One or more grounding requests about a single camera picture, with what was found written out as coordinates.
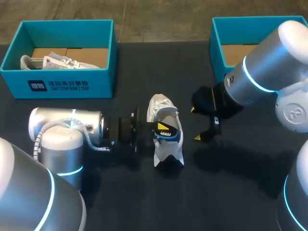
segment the cable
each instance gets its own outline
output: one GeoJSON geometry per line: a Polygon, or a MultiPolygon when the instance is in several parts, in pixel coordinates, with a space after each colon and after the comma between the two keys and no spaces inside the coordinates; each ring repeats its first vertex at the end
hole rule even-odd
{"type": "Polygon", "coordinates": [[[74,123],[71,123],[71,122],[77,123],[77,126],[82,129],[83,133],[86,136],[87,143],[88,143],[88,145],[91,149],[93,149],[95,151],[99,151],[99,152],[110,152],[111,151],[111,149],[109,147],[95,147],[91,142],[91,139],[90,139],[90,136],[89,136],[89,133],[87,131],[86,126],[80,120],[75,119],[75,118],[64,118],[64,119],[56,120],[56,121],[49,122],[49,123],[45,124],[41,128],[41,130],[39,131],[38,136],[37,136],[37,138],[35,139],[35,142],[34,142],[34,150],[33,150],[33,158],[36,161],[39,160],[38,154],[40,153],[40,141],[42,139],[42,135],[48,129],[50,129],[54,126],[58,126],[58,125],[60,125],[60,126],[62,125],[62,126],[71,128],[74,125],[74,123]]]}

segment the gray floor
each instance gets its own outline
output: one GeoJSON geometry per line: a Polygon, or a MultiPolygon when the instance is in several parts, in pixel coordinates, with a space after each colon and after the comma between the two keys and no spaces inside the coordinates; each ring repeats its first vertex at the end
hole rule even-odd
{"type": "Polygon", "coordinates": [[[0,0],[0,44],[22,20],[114,19],[118,41],[208,40],[212,17],[303,15],[308,0],[0,0]]]}

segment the teal shoe box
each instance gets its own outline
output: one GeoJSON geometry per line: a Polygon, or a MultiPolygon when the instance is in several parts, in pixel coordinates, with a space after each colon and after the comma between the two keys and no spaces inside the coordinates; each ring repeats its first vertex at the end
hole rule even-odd
{"type": "Polygon", "coordinates": [[[23,21],[0,68],[15,99],[112,98],[115,71],[113,20],[23,21]],[[106,68],[20,70],[35,48],[107,48],[106,68]]]}
{"type": "Polygon", "coordinates": [[[281,23],[288,20],[298,21],[308,26],[302,16],[213,18],[209,39],[209,53],[216,82],[223,81],[225,75],[236,65],[227,64],[226,56],[223,52],[224,45],[257,45],[281,23]]]}

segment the robot logo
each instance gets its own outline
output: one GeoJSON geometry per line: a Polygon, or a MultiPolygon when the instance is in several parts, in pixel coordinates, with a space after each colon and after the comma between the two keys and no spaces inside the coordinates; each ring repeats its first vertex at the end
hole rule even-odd
{"type": "Polygon", "coordinates": [[[296,103],[288,104],[283,113],[284,117],[292,124],[301,124],[306,118],[305,109],[296,103]]]}

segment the sneaker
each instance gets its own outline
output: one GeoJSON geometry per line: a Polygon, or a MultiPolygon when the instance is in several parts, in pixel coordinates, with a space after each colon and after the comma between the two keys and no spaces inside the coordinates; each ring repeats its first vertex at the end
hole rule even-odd
{"type": "Polygon", "coordinates": [[[184,165],[182,154],[183,129],[178,109],[163,94],[154,95],[149,104],[147,122],[157,122],[154,133],[154,166],[172,155],[184,165]]]}
{"type": "Polygon", "coordinates": [[[65,56],[60,56],[55,53],[50,53],[49,56],[44,56],[43,59],[31,58],[23,55],[20,59],[21,70],[36,70],[36,69],[97,69],[99,67],[91,64],[85,64],[72,60],[65,56]]]}

